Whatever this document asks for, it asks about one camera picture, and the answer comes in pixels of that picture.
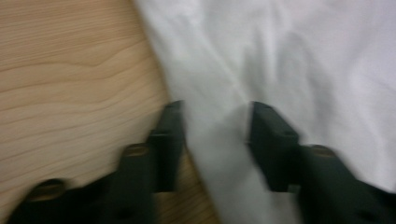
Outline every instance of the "wooden table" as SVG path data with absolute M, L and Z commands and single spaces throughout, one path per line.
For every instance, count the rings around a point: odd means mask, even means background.
M 43 179 L 79 185 L 112 170 L 167 102 L 129 1 L 0 1 L 0 220 Z M 183 164 L 180 192 L 158 196 L 163 223 L 218 223 L 188 158 Z M 177 199 L 184 194 L 198 196 L 186 203 Z M 180 204 L 205 206 L 192 216 L 178 213 Z

